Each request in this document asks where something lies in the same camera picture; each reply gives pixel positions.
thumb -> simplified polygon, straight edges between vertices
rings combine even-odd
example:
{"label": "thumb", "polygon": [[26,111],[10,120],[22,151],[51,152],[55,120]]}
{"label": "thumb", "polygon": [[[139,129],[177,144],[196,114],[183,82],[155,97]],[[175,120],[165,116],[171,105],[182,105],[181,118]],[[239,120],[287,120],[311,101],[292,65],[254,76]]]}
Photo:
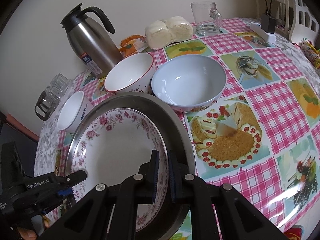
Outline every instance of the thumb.
{"label": "thumb", "polygon": [[17,230],[24,240],[35,240],[37,238],[36,233],[32,230],[20,227],[17,227]]}

jug label sticker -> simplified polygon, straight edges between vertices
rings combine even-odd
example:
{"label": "jug label sticker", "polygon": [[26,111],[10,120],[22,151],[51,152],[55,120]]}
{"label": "jug label sticker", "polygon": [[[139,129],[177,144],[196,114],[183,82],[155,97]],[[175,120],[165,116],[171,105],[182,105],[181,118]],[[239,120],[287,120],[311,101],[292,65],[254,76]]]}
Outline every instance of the jug label sticker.
{"label": "jug label sticker", "polygon": [[98,65],[92,60],[92,58],[87,53],[82,54],[80,58],[87,65],[87,67],[92,71],[93,74],[99,75],[102,73],[102,70],[98,67]]}

black jug lid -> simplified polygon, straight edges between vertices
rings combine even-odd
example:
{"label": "black jug lid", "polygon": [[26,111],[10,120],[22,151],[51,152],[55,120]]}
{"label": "black jug lid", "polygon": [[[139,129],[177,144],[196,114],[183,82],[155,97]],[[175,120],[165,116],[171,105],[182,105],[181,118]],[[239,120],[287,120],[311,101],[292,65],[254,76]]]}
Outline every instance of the black jug lid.
{"label": "black jug lid", "polygon": [[88,16],[85,14],[78,16],[78,13],[81,12],[81,6],[82,3],[78,4],[62,19],[60,24],[62,24],[62,27],[65,28],[67,34],[80,22],[83,22],[88,18]]}

black power adapter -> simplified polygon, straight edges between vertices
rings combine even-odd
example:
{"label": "black power adapter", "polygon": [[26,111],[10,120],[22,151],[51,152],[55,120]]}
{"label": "black power adapter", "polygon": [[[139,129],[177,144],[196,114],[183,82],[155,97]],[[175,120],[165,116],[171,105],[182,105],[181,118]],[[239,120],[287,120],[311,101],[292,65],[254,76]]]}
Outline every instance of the black power adapter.
{"label": "black power adapter", "polygon": [[277,19],[273,18],[271,15],[262,14],[261,15],[261,29],[266,33],[275,33]]}

white wall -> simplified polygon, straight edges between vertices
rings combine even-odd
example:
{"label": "white wall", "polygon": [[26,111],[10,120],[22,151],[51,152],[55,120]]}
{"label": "white wall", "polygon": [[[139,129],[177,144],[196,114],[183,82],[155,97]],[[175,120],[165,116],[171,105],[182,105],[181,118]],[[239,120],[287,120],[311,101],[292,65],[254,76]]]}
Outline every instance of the white wall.
{"label": "white wall", "polygon": [[[56,74],[74,78],[85,69],[60,25],[77,4],[101,8],[116,29],[111,36],[119,45],[127,36],[143,35],[157,19],[180,15],[192,22],[194,1],[205,0],[23,0],[0,35],[0,111],[40,134],[42,121],[34,113],[40,93]],[[212,1],[224,18],[255,17],[255,0]]]}

